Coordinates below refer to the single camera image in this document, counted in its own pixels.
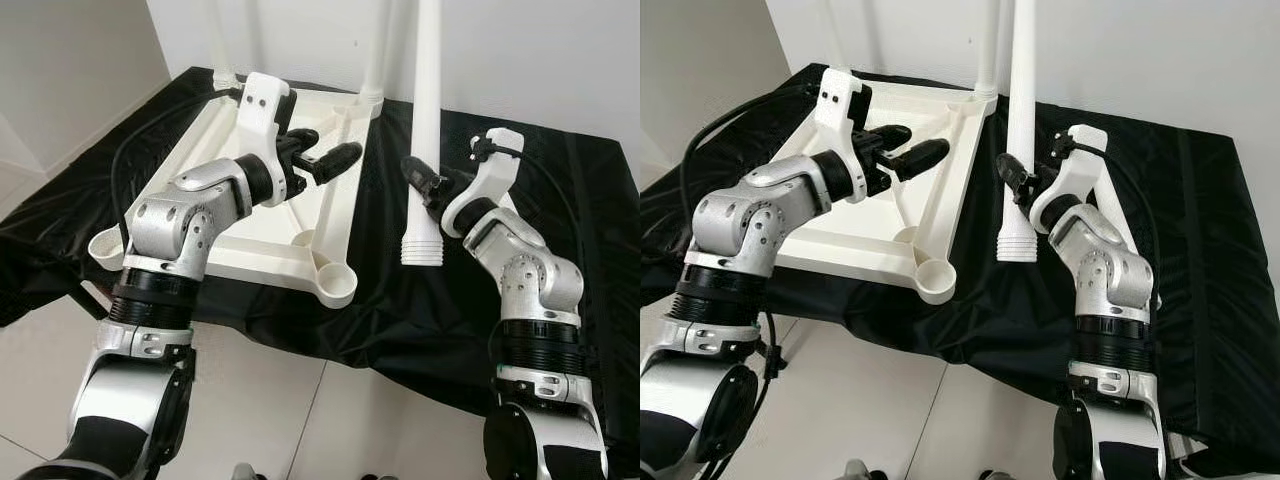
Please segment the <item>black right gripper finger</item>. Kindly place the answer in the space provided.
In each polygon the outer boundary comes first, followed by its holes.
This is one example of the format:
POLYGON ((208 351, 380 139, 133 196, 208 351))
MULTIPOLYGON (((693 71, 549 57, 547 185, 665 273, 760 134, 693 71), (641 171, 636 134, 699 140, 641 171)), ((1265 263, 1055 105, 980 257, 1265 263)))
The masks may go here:
POLYGON ((445 178, 415 156, 402 159, 402 173, 408 186, 422 198, 436 198, 445 178))
POLYGON ((1011 192, 1012 201, 1034 200, 1037 178, 1014 155, 998 155, 998 177, 1011 192))

